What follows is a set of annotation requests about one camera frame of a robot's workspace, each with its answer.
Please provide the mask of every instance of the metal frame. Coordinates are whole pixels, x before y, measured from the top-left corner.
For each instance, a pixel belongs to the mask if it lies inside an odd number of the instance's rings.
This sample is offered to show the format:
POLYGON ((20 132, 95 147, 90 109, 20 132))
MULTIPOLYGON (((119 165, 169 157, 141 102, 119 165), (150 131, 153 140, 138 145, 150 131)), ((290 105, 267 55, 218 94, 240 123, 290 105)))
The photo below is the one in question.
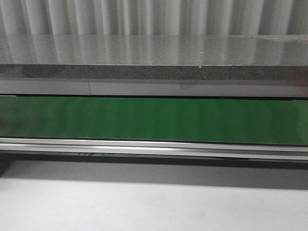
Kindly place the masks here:
POLYGON ((0 138, 0 153, 10 151, 62 153, 146 154, 167 156, 231 157, 308 160, 307 146, 246 145, 167 141, 111 141, 0 138))

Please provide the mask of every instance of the gray floor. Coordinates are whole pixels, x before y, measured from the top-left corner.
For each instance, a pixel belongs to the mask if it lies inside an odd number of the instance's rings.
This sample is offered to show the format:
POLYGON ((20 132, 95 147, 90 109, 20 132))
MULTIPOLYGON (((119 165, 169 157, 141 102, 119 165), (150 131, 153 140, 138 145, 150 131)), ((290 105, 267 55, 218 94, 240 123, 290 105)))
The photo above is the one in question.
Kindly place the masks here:
POLYGON ((308 170, 14 161, 0 229, 306 230, 308 170))

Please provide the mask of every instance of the horizontal metal bar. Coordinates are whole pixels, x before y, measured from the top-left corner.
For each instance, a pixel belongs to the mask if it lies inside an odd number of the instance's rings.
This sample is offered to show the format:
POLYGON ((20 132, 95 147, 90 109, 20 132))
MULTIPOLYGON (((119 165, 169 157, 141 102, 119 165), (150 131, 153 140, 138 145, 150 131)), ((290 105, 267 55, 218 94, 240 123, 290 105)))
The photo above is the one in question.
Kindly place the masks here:
POLYGON ((5 151, 61 152, 67 155, 72 155, 72 153, 109 153, 308 160, 307 146, 239 145, 165 141, 0 138, 0 152, 4 153, 5 151))

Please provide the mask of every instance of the corrugated wall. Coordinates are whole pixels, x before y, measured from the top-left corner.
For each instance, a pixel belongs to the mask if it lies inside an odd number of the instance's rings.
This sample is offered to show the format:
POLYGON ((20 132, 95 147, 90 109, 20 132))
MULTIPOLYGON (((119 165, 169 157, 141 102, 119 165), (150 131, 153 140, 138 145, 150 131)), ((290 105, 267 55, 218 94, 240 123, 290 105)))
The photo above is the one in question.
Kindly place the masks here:
POLYGON ((0 33, 308 34, 308 0, 0 0, 0 33))

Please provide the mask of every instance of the green panel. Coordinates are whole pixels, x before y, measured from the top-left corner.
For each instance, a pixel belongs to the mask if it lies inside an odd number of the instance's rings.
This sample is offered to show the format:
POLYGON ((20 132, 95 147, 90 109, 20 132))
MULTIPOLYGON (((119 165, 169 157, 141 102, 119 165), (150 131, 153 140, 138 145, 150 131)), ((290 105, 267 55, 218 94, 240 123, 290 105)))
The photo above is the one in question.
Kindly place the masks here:
POLYGON ((308 102, 3 96, 0 136, 308 145, 308 102))

